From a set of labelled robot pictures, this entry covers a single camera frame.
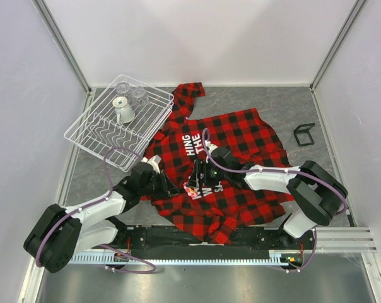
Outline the red black plaid shirt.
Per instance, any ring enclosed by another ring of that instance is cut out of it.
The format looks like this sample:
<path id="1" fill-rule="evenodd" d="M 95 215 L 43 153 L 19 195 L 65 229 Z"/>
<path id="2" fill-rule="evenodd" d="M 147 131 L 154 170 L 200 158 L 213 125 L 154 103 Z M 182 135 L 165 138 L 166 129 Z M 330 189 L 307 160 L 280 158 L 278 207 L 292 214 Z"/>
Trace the red black plaid shirt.
<path id="1" fill-rule="evenodd" d="M 160 168 L 180 190 L 172 198 L 148 198 L 159 215 L 200 241 L 217 244 L 230 244 L 240 227 L 283 216 L 282 204 L 292 199 L 289 194 L 241 190 L 228 181 L 187 191 L 194 161 L 206 158 L 201 141 L 205 128 L 215 145 L 227 147 L 242 164 L 287 167 L 289 161 L 278 135 L 257 109 L 190 119 L 197 99 L 205 95 L 202 83 L 179 84 L 172 94 L 172 113 L 144 151 L 147 158 L 160 156 Z"/>

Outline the pink flower pom-pom brooch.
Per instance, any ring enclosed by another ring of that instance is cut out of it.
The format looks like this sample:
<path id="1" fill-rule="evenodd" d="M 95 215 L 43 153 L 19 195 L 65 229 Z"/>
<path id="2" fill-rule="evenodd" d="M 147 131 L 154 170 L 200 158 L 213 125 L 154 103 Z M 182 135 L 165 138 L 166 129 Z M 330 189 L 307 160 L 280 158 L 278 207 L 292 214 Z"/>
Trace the pink flower pom-pom brooch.
<path id="1" fill-rule="evenodd" d="M 184 189 L 186 191 L 186 193 L 189 195 L 189 196 L 194 196 L 196 194 L 195 192 L 195 188 L 194 187 L 189 187 L 187 185 L 187 183 L 184 183 Z"/>

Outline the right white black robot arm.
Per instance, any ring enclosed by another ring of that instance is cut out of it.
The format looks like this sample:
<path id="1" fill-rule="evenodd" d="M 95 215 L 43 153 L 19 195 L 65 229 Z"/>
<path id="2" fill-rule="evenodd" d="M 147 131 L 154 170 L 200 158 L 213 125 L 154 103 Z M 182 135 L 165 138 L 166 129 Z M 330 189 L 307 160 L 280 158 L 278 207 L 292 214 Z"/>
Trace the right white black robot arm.
<path id="1" fill-rule="evenodd" d="M 299 210 L 290 215 L 278 232 L 279 244 L 292 248 L 300 237 L 332 219 L 348 206 L 346 188 L 319 164 L 307 160 L 296 167 L 265 167 L 242 164 L 224 147 L 213 148 L 205 160 L 196 160 L 185 188 L 190 193 L 228 181 L 233 187 L 251 191 L 270 190 L 290 194 Z"/>

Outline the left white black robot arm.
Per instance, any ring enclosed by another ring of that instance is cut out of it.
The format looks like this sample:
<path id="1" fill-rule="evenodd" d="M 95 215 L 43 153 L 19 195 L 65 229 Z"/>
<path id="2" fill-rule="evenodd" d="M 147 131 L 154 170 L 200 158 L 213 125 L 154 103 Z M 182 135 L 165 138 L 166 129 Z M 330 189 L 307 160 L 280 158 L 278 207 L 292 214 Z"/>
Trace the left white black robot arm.
<path id="1" fill-rule="evenodd" d="M 56 273 L 87 249 L 104 244 L 124 246 L 127 225 L 117 217 L 137 206 L 143 196 L 168 199 L 179 194 L 180 189 L 164 170 L 157 172 L 149 163 L 138 163 L 129 176 L 95 199 L 67 208 L 48 206 L 23 248 L 38 267 Z"/>

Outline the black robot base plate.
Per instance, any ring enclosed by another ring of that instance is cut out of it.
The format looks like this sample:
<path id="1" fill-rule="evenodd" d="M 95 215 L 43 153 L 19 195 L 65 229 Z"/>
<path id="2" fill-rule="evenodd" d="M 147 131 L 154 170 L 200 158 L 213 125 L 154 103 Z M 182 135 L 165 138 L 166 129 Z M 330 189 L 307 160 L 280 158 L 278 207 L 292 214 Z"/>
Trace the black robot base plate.
<path id="1" fill-rule="evenodd" d="M 114 249 L 129 251 L 133 256 L 156 258 L 206 258 L 269 256 L 269 251 L 308 252 L 314 248 L 313 232 L 294 239 L 277 229 L 244 227 L 235 232 L 229 244 L 199 240 L 174 226 L 136 227 L 118 231 L 109 244 Z"/>

